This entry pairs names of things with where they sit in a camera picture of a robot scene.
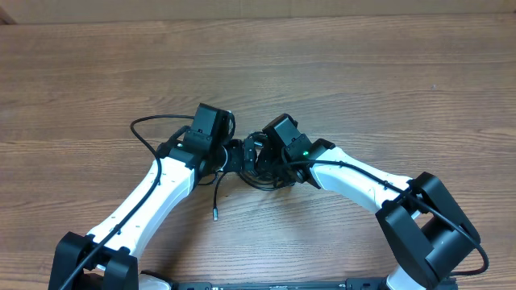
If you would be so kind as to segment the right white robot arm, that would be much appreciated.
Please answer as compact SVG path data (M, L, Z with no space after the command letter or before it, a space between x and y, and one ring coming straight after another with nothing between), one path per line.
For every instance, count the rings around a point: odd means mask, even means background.
M459 275L457 266L472 251L486 255L478 231L438 177L389 174L325 139L311 142L288 114L262 131L260 156L275 161L260 161L258 168L287 184L339 193L375 215L397 261L383 289L436 289Z

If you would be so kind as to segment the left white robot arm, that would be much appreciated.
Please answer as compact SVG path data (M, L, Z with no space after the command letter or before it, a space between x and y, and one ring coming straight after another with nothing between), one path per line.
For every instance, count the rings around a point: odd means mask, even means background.
M152 147L147 175L103 222L57 244L50 289L172 289L158 274L139 271L145 247L172 209L216 172L239 171L232 112L200 104L191 124Z

